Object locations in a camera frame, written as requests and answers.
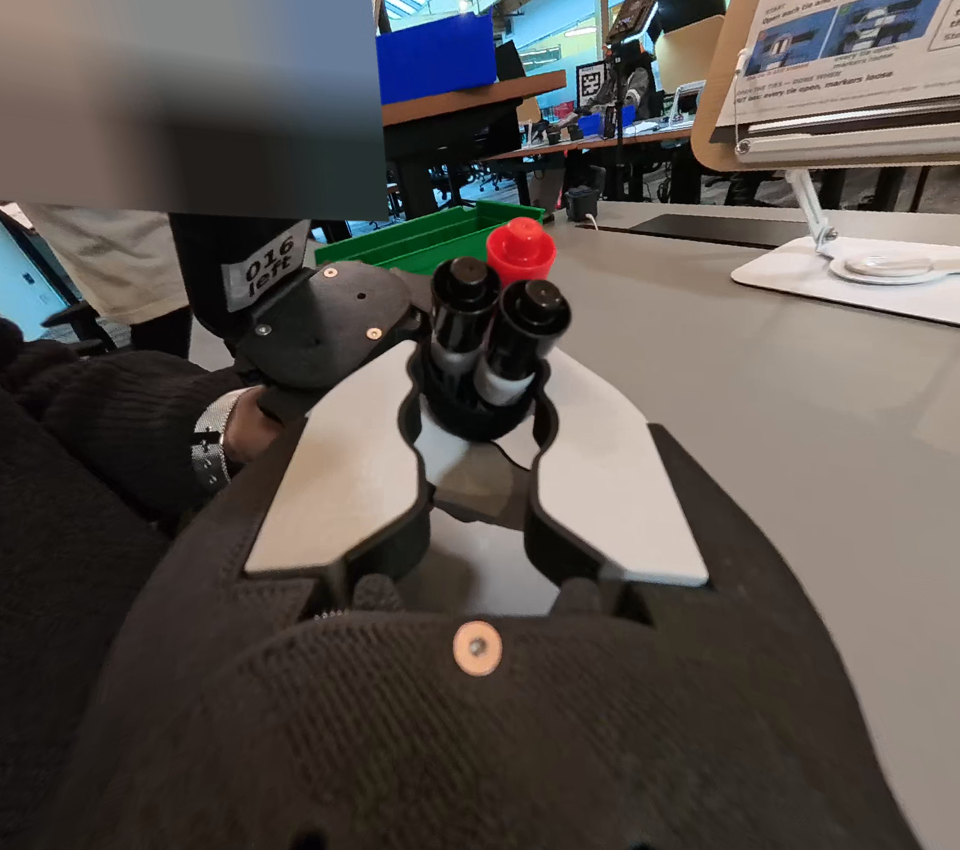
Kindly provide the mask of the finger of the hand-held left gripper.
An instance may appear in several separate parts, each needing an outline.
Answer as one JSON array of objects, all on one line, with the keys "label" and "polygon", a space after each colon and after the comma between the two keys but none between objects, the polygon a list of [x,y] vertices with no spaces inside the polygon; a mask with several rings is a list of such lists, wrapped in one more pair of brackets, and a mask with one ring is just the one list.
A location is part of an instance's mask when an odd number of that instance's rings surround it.
[{"label": "finger of the hand-held left gripper", "polygon": [[421,407],[420,432],[414,447],[423,460],[427,481],[435,488],[465,487],[481,472],[488,444],[448,432],[428,407]]},{"label": "finger of the hand-held left gripper", "polygon": [[530,470],[542,450],[534,435],[534,425],[519,425],[493,442],[514,465],[522,470]]}]

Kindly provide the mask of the blue plastic bin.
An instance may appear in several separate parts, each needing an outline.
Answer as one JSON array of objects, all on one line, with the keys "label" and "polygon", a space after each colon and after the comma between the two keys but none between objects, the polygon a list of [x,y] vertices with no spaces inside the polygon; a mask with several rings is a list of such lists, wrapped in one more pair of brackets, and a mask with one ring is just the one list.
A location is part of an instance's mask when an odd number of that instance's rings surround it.
[{"label": "blue plastic bin", "polygon": [[462,14],[376,37],[382,106],[498,81],[491,14]]}]

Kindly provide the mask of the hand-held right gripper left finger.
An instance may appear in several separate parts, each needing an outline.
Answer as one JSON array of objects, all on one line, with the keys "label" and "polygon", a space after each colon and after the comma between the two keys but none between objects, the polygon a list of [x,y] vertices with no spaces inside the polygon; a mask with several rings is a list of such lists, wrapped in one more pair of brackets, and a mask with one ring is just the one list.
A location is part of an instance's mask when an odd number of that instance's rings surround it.
[{"label": "hand-held right gripper left finger", "polygon": [[247,577],[312,578],[347,599],[362,577],[402,580],[426,556],[417,347],[398,343],[310,410],[246,557]]}]

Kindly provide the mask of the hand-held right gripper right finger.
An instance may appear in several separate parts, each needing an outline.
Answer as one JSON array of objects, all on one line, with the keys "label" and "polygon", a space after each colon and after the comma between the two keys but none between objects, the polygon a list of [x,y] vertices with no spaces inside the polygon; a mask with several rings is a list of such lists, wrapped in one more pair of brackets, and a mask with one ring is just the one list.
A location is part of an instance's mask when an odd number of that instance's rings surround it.
[{"label": "hand-held right gripper right finger", "polygon": [[558,349],[546,366],[523,530],[530,562],[555,585],[704,586],[705,560],[642,411]]}]

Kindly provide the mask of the person's left hand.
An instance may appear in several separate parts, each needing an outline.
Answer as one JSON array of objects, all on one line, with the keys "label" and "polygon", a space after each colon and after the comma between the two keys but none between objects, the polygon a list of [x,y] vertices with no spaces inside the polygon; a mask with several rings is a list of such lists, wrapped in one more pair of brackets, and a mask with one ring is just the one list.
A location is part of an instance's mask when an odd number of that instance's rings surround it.
[{"label": "person's left hand", "polygon": [[245,467],[264,453],[283,433],[283,424],[259,405],[262,385],[246,388],[234,401],[222,432],[222,447],[229,465]]}]

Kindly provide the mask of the red dry-erase marker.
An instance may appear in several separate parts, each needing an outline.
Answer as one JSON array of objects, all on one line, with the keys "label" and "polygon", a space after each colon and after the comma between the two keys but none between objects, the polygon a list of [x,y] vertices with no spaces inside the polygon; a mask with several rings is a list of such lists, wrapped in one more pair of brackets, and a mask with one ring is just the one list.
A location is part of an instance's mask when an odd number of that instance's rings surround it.
[{"label": "red dry-erase marker", "polygon": [[556,256],[553,238],[536,219],[511,219],[486,240],[486,264],[503,289],[518,281],[546,280]]}]

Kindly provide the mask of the printed instruction sheet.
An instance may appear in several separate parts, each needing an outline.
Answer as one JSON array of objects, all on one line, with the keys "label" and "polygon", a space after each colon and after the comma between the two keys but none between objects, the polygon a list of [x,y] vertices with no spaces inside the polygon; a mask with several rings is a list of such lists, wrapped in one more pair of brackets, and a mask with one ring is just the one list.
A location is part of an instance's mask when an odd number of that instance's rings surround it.
[{"label": "printed instruction sheet", "polygon": [[959,0],[759,0],[721,124],[956,98],[958,7]]}]

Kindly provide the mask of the black dry-erase marker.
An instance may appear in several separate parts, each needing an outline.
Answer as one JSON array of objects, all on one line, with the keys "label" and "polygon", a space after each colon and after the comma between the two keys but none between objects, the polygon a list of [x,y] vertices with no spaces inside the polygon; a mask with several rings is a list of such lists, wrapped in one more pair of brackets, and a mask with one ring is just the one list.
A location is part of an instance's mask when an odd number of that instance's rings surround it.
[{"label": "black dry-erase marker", "polygon": [[460,379],[474,368],[501,292],[497,272],[481,259],[459,256],[436,269],[429,354],[444,377]]},{"label": "black dry-erase marker", "polygon": [[572,312],[549,280],[517,280],[497,305],[473,384],[482,402],[503,408],[529,390],[539,364],[570,328]]}]

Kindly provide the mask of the brown wooden desk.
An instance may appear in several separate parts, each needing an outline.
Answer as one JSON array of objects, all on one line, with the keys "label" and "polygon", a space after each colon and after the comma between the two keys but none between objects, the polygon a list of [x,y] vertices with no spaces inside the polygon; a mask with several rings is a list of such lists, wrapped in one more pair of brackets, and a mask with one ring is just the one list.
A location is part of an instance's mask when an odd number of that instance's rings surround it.
[{"label": "brown wooden desk", "polygon": [[521,147],[523,102],[567,86],[564,70],[382,107],[386,158],[407,220],[437,211],[430,170],[496,160]]}]

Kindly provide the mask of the green plastic bin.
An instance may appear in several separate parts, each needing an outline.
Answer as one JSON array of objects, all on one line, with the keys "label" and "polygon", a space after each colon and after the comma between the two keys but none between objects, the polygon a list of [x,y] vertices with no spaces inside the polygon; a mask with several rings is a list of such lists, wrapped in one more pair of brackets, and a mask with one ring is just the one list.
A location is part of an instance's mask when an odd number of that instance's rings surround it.
[{"label": "green plastic bin", "polygon": [[342,262],[358,261],[430,277],[441,263],[459,256],[485,260],[489,235],[510,220],[529,218],[541,222],[545,214],[543,208],[479,201],[472,207],[439,210],[344,241],[321,245],[314,253],[314,265],[325,269]]}]

